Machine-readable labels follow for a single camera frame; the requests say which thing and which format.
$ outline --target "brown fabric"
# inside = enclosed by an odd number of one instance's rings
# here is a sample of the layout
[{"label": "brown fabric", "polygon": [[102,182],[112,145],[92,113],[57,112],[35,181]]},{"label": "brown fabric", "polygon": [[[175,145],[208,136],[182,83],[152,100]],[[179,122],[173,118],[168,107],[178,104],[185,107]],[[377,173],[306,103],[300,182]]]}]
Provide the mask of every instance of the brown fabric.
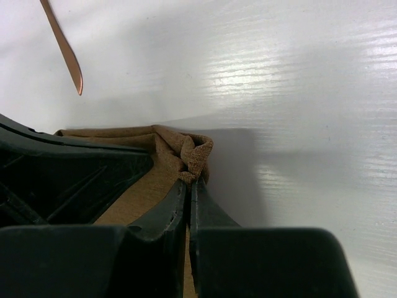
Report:
[{"label": "brown fabric", "polygon": [[[213,142],[203,135],[174,132],[158,125],[125,129],[59,130],[56,134],[95,143],[140,147],[151,153],[153,168],[127,189],[99,217],[96,224],[130,224],[161,201],[178,178],[189,186],[200,175],[208,181],[207,158]],[[195,297],[188,252],[185,255],[184,297]]]}]

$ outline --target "white surface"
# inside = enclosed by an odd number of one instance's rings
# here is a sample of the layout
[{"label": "white surface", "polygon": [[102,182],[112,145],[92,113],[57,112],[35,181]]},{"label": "white surface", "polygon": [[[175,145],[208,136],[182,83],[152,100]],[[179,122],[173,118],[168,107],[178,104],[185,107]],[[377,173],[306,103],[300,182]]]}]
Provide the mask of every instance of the white surface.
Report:
[{"label": "white surface", "polygon": [[324,227],[362,297],[396,297],[395,0],[51,3],[83,96],[39,1],[1,0],[2,114],[46,132],[205,132],[232,217]]}]

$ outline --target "tan fabric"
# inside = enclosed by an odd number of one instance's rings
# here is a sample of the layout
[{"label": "tan fabric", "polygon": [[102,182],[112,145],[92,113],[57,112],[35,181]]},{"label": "tan fabric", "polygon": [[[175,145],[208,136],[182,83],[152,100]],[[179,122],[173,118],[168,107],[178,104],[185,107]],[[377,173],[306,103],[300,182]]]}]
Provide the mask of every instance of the tan fabric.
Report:
[{"label": "tan fabric", "polygon": [[[161,201],[178,178],[189,186],[200,175],[208,181],[207,158],[213,142],[202,135],[178,133],[158,125],[126,129],[59,130],[56,134],[95,143],[140,147],[151,153],[153,168],[127,189],[99,217],[96,224],[130,224]],[[184,297],[195,297],[188,250],[185,256]]]}]

